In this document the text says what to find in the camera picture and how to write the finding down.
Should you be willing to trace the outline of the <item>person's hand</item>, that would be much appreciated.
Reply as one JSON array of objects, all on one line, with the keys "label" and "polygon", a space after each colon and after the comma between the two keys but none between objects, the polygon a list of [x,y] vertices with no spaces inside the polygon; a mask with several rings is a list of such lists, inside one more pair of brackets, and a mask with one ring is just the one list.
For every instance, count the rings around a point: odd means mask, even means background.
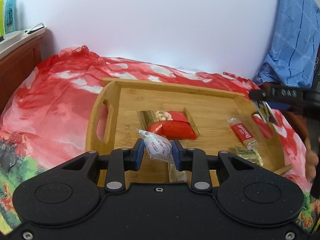
[{"label": "person's hand", "polygon": [[311,149],[311,141],[309,138],[305,140],[306,154],[305,154],[305,176],[308,182],[313,182],[316,177],[316,167],[319,162],[319,158],[315,152]]}]

